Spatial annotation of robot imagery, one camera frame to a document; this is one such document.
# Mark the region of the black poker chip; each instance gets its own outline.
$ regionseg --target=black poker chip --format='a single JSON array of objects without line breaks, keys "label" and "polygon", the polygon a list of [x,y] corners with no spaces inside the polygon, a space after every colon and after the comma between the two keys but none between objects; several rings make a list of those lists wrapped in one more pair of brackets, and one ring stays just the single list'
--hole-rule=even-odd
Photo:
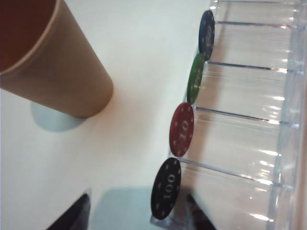
[{"label": "black poker chip", "polygon": [[155,218],[164,219],[169,215],[176,202],[180,182],[180,162],[176,158],[168,158],[160,167],[153,184],[151,210]]},{"label": "black poker chip", "polygon": [[201,17],[200,31],[198,35],[198,47],[208,61],[214,45],[214,16],[211,10],[205,11]]}]

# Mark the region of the green poker chip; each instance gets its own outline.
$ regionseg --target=green poker chip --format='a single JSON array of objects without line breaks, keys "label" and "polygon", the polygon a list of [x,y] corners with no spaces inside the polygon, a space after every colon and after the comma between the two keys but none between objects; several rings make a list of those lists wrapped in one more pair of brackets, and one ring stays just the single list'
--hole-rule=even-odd
[{"label": "green poker chip", "polygon": [[194,58],[187,89],[187,100],[190,104],[194,104],[200,90],[204,62],[205,57],[202,53],[197,54]]}]

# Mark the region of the white table surface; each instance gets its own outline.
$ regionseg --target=white table surface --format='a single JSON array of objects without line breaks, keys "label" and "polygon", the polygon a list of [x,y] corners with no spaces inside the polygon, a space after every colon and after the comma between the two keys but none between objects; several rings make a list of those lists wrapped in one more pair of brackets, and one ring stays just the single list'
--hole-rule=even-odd
[{"label": "white table surface", "polygon": [[1,229],[43,230],[91,191],[90,230],[156,229],[168,152],[208,0],[68,0],[115,91],[80,120],[1,90]]}]

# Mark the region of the black object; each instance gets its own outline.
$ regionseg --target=black object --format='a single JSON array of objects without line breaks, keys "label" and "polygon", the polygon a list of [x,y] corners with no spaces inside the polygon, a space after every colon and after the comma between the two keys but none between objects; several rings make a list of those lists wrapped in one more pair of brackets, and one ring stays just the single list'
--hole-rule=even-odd
[{"label": "black object", "polygon": [[200,53],[204,54],[205,61],[211,57],[214,45],[215,33],[214,16],[211,10],[205,11],[201,17],[200,30],[198,35],[198,47]]},{"label": "black object", "polygon": [[90,197],[84,194],[47,230],[87,230],[90,208]]},{"label": "black object", "polygon": [[164,219],[171,212],[180,189],[181,167],[175,158],[168,158],[155,178],[151,197],[152,214]]},{"label": "black object", "polygon": [[216,230],[190,194],[187,195],[186,205],[189,230]]}]

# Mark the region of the poker chip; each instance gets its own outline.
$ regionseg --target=poker chip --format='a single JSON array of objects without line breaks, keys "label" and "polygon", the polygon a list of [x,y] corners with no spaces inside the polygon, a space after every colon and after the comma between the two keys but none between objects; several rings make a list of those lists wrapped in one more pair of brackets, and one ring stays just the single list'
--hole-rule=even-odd
[{"label": "poker chip", "polygon": [[182,157],[187,152],[193,129],[193,109],[189,103],[183,102],[175,110],[169,129],[169,145],[175,156]]},{"label": "poker chip", "polygon": [[199,53],[194,58],[187,88],[187,101],[193,104],[197,98],[201,85],[203,65],[205,62],[204,55]]},{"label": "poker chip", "polygon": [[214,44],[214,16],[211,10],[205,11],[201,17],[198,35],[198,47],[204,54],[205,61],[209,60]]},{"label": "poker chip", "polygon": [[153,184],[151,210],[155,218],[164,219],[169,215],[176,202],[180,182],[180,162],[176,158],[168,158],[160,167]]}]

